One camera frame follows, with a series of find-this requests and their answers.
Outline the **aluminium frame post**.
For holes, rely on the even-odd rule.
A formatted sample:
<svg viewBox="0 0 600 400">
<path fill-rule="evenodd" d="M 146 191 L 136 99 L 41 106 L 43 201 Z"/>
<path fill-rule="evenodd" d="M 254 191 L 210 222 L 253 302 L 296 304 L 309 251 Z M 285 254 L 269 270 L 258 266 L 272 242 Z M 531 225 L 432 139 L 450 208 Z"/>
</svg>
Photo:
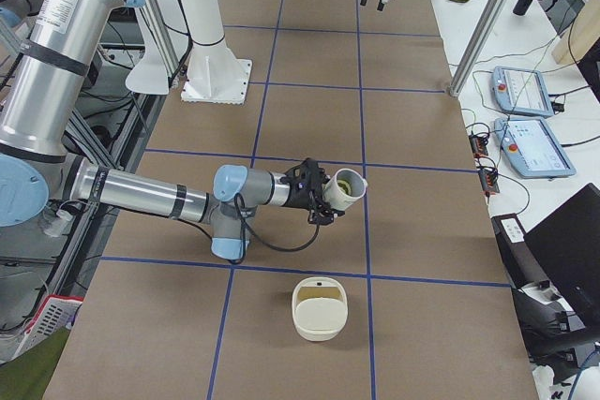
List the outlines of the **aluminium frame post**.
<svg viewBox="0 0 600 400">
<path fill-rule="evenodd" d="M 507 0 L 487 0 L 483 13 L 473 30 L 471 39 L 459 61 L 451 83 L 448 86 L 448 94 L 450 96 L 458 97 L 460 95 L 506 1 Z"/>
</svg>

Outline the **near orange usb hub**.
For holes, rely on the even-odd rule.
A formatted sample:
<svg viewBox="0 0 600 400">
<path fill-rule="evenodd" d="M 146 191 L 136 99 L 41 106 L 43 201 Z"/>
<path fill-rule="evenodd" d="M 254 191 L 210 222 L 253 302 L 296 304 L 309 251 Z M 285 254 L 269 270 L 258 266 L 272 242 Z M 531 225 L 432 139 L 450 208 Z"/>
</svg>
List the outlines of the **near orange usb hub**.
<svg viewBox="0 0 600 400">
<path fill-rule="evenodd" d="M 500 192 L 498 187 L 498 171 L 496 169 L 481 166 L 477 172 L 482 190 L 486 196 L 489 197 Z"/>
</svg>

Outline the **far teach pendant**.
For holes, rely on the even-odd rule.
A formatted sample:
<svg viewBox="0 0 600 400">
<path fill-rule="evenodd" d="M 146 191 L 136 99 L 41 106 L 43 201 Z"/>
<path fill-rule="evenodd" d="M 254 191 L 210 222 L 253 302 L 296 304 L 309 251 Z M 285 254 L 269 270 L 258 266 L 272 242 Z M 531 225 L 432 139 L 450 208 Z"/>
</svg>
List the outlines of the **far teach pendant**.
<svg viewBox="0 0 600 400">
<path fill-rule="evenodd" d="M 491 85 L 500 110 L 526 116 L 554 115 L 543 75 L 538 70 L 497 66 Z"/>
</svg>

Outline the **wooden board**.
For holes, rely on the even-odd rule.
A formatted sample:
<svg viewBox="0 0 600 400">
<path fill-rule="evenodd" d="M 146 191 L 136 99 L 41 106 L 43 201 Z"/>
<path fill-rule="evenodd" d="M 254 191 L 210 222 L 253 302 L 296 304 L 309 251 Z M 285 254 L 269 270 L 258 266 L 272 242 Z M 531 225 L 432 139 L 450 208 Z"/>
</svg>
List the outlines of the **wooden board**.
<svg viewBox="0 0 600 400">
<path fill-rule="evenodd" d="M 573 24 L 552 51 L 557 64 L 570 64 L 582 59 L 599 38 L 600 0 L 588 0 Z"/>
</svg>

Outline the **black office chair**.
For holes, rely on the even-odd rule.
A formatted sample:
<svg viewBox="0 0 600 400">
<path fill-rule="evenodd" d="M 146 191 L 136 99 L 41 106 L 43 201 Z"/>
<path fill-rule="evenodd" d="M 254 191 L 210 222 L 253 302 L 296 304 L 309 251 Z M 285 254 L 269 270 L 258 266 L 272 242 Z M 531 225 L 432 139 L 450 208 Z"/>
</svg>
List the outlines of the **black office chair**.
<svg viewBox="0 0 600 400">
<path fill-rule="evenodd" d="M 599 340 L 599 188 L 589 183 L 525 231 L 515 214 L 491 224 L 536 360 Z"/>
</svg>

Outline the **white ribbed mug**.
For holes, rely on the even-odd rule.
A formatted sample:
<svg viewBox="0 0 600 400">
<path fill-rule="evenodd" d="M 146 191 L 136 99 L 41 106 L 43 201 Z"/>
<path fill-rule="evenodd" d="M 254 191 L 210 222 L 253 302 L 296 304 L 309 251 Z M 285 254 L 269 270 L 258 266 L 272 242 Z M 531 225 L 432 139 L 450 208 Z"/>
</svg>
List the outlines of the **white ribbed mug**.
<svg viewBox="0 0 600 400">
<path fill-rule="evenodd" d="M 322 196 L 332 209 L 345 212 L 365 196 L 367 188 L 367 180 L 357 171 L 340 169 L 324 186 Z"/>
</svg>

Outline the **red white basket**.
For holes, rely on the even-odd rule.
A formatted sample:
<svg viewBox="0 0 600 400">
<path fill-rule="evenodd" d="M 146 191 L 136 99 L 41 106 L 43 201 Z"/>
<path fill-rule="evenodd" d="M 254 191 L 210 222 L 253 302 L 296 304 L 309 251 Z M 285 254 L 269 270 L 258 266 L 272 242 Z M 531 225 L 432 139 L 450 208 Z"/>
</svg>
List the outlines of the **red white basket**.
<svg viewBox="0 0 600 400">
<path fill-rule="evenodd" d="M 70 329 L 82 304 L 83 297 L 49 295 L 25 328 L 13 357 L 21 356 L 63 327 Z"/>
</svg>

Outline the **near teach pendant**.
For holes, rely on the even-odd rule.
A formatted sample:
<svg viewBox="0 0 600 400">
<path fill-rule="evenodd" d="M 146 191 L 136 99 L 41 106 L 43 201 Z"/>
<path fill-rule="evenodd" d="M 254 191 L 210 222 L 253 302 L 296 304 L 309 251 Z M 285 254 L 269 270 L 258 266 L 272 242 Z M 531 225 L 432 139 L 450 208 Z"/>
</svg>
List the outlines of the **near teach pendant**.
<svg viewBox="0 0 600 400">
<path fill-rule="evenodd" d="M 494 132 L 510 166 L 525 179 L 565 178 L 577 173 L 542 117 L 498 118 Z"/>
</svg>

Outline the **teach pendant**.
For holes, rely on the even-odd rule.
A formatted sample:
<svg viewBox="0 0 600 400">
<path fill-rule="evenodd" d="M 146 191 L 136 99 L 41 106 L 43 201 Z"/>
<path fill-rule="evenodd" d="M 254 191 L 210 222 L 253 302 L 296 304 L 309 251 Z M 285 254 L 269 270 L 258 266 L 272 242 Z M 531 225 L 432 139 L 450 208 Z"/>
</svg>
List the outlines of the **teach pendant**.
<svg viewBox="0 0 600 400">
<path fill-rule="evenodd" d="M 538 70 L 497 66 L 491 85 L 500 110 L 526 116 L 554 115 L 543 75 Z"/>
<path fill-rule="evenodd" d="M 494 132 L 510 166 L 525 179 L 565 178 L 577 173 L 542 117 L 498 118 Z"/>
</svg>

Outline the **yellow lemon slice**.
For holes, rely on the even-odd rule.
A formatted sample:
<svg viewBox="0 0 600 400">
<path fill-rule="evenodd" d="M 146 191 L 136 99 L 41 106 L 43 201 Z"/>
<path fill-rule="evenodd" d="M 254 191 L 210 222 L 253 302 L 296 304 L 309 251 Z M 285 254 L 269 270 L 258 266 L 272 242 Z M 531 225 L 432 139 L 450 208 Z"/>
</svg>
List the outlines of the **yellow lemon slice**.
<svg viewBox="0 0 600 400">
<path fill-rule="evenodd" d="M 345 195 L 350 196 L 352 194 L 352 185 L 349 182 L 337 179 L 337 186 Z"/>
</svg>

